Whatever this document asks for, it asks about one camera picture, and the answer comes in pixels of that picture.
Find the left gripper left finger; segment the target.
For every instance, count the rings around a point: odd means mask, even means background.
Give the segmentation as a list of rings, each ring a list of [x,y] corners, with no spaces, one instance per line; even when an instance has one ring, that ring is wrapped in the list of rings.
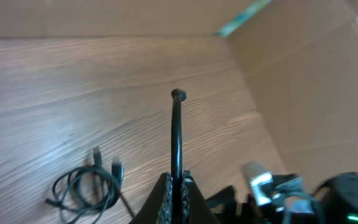
[[[130,224],[171,223],[172,179],[168,172],[160,175],[150,195]]]

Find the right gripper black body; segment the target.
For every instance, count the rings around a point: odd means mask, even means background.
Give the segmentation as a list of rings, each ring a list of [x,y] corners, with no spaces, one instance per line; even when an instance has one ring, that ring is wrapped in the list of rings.
[[[235,199],[233,186],[222,189],[206,199],[220,223],[321,223],[319,202],[303,190],[303,179],[297,174],[273,176],[273,199],[258,206],[252,194],[244,203]]]

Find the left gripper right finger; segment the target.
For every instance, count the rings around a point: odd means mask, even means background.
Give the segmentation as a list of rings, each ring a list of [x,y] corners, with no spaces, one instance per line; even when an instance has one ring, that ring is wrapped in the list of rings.
[[[219,224],[189,170],[183,171],[181,183],[181,220],[184,224]]]

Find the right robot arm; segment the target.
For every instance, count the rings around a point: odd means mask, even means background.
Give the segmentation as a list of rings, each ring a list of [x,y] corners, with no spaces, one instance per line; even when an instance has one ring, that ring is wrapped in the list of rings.
[[[207,198],[209,208],[223,205],[220,223],[358,223],[358,173],[325,180],[312,194],[297,174],[245,173],[251,192],[237,203],[233,186]]]

